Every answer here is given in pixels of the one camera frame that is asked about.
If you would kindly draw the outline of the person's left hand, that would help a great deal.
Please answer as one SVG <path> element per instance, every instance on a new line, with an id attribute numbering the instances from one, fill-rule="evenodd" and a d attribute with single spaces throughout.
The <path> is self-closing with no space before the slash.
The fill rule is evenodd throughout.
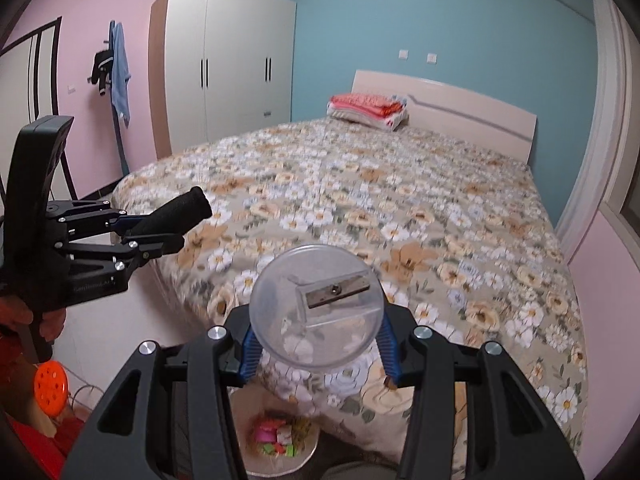
<path id="1" fill-rule="evenodd" d="M 0 323 L 3 326 L 17 330 L 19 327 L 29 326 L 34 319 L 34 314 L 20 298 L 13 296 L 1 298 Z M 47 342 L 55 341 L 62 334 L 65 321 L 65 309 L 43 313 L 38 325 L 40 336 Z"/>

